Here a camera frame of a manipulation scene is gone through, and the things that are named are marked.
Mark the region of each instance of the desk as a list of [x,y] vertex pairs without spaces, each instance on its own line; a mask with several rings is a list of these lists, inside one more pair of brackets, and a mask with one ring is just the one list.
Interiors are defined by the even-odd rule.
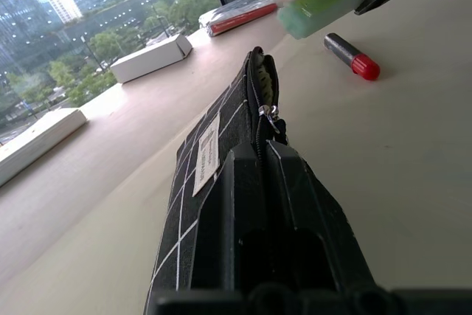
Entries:
[[[84,106],[88,125],[0,189],[3,314],[140,314],[177,147],[260,45],[291,144],[343,206],[378,283],[472,286],[471,0],[393,0],[295,41],[274,15]],[[351,75],[337,32],[382,67]]]

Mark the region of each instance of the glass window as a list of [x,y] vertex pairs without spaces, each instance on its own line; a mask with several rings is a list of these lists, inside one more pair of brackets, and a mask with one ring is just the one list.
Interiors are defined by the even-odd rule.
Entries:
[[0,0],[0,143],[116,81],[110,65],[189,35],[218,0]]

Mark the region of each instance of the white cardboard box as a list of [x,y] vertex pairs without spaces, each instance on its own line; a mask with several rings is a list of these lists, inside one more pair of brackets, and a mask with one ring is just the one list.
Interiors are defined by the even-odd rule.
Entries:
[[118,83],[126,83],[186,58],[191,50],[192,45],[185,36],[175,35],[120,58],[111,71]]
[[48,112],[25,132],[0,147],[0,186],[87,122],[78,108]]

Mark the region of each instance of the red cap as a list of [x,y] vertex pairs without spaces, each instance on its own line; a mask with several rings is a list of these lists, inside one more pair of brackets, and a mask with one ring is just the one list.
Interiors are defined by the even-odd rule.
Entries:
[[356,55],[351,63],[351,69],[357,75],[362,76],[365,80],[377,80],[381,73],[381,68],[376,62],[367,57],[365,54]]

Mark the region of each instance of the white label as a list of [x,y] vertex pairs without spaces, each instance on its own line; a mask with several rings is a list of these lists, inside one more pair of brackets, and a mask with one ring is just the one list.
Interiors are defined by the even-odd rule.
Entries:
[[195,167],[195,184],[192,196],[195,196],[201,190],[220,166],[218,157],[219,128],[220,113],[218,112],[213,122],[210,123],[198,140],[197,166]]

